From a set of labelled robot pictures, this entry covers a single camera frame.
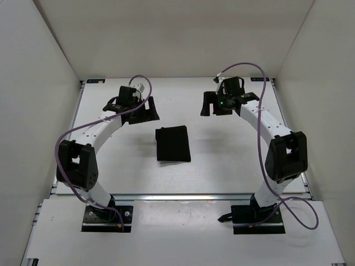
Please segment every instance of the white wall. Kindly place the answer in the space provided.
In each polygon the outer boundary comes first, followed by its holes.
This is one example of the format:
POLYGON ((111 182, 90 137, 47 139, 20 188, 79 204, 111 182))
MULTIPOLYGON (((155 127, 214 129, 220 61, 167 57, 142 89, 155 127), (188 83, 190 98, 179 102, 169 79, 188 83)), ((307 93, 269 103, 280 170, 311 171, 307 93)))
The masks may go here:
POLYGON ((30 0, 0 4, 0 265, 20 265, 80 84, 30 0))
POLYGON ((324 200, 355 265, 355 1, 317 0, 276 85, 290 124, 308 138, 311 190, 324 200))
POLYGON ((275 77, 313 2, 34 1, 80 79, 214 76, 242 61, 275 77))

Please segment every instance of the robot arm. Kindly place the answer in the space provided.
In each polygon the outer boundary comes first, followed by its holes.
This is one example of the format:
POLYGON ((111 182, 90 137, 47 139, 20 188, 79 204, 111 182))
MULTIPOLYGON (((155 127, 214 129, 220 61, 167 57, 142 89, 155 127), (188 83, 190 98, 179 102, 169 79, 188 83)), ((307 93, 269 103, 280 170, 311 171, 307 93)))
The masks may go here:
MULTIPOLYGON (((103 108, 99 120, 130 110, 143 102, 142 84, 135 86, 121 86, 119 96, 108 101, 103 108)), ((94 207, 96 214, 108 220, 110 212, 95 205, 98 203, 105 207, 114 207, 112 195, 105 191, 98 182, 98 167, 96 154, 106 140, 111 137, 125 122, 137 124, 152 120, 159 120, 156 113, 154 99, 148 99, 149 109, 142 106, 137 111, 119 116, 116 119, 104 120, 103 123, 88 127, 80 137, 75 140, 63 140, 59 145, 59 159, 74 188, 83 198, 91 199, 88 203, 94 207)), ((68 186, 57 168, 57 179, 68 186)))
MULTIPOLYGON (((259 98, 254 93, 245 93, 244 80, 234 77, 215 81, 217 90, 204 93, 201 116, 209 116, 210 104, 213 104, 213 114, 229 115, 235 111, 257 130, 259 98)), ((307 170, 306 136, 283 126, 262 106, 261 137, 268 145, 265 161, 267 182, 274 192, 281 195, 292 180, 307 170)), ((277 197, 264 182, 251 197, 250 205, 257 216, 271 211, 276 203, 277 197)))

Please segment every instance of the black cloth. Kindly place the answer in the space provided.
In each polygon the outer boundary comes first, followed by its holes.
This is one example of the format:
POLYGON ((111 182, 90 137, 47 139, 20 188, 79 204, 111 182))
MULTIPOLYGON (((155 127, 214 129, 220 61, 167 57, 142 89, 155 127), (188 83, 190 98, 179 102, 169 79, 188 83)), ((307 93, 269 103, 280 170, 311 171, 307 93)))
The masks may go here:
POLYGON ((156 129, 155 139, 158 161, 191 162, 186 126, 156 129))

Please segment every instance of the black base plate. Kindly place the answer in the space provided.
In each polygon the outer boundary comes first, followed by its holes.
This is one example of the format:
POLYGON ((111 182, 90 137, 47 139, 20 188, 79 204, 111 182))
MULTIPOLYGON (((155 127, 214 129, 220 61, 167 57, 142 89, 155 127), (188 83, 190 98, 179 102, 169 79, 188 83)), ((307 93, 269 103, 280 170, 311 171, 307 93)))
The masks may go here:
MULTIPOLYGON (((265 218, 268 214, 261 215, 257 219, 254 218, 250 205, 233 205, 232 216, 233 224, 257 223, 265 218)), ((282 215, 278 208, 276 212, 260 226, 253 227, 236 227, 233 226, 234 234, 285 234, 282 215)))
POLYGON ((82 232, 112 232, 112 233, 130 233, 133 215, 133 206, 115 206, 122 216, 124 230, 119 225, 118 218, 114 218, 111 222, 103 222, 92 212, 92 206, 86 206, 83 217, 82 232))

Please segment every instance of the white tabletop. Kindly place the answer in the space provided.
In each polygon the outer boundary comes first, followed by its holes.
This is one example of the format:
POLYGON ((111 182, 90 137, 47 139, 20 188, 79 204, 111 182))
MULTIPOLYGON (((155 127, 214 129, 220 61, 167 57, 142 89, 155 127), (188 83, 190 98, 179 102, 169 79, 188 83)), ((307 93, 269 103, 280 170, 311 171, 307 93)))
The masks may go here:
MULTIPOLYGON (((302 228, 281 207, 286 234, 233 235, 229 201, 134 202, 131 233, 81 232, 85 205, 73 196, 44 201, 27 258, 38 266, 315 266, 344 263, 323 202, 311 202, 320 224, 302 228)), ((289 206, 305 224, 315 218, 303 202, 289 206)))
MULTIPOLYGON (((203 94, 216 90, 212 78, 152 78, 152 96, 160 121, 124 125, 97 154, 99 181, 117 193, 254 193, 262 183, 257 158, 256 131, 237 114, 201 117, 203 94), (186 125, 190 163, 161 164, 156 160, 155 129, 186 125)), ((97 119, 107 101, 118 95, 128 79, 106 79, 86 84, 75 126, 97 119)), ((133 82, 144 83, 143 79, 133 82)), ((246 92, 260 96, 262 82, 245 78, 246 92)), ((263 105, 282 122, 270 82, 263 105)), ((72 138, 83 131, 73 133, 72 138)), ((267 146, 262 143, 263 157, 267 146)), ((286 193, 305 191, 301 178, 286 193)), ((71 194, 62 183, 57 194, 71 194)))

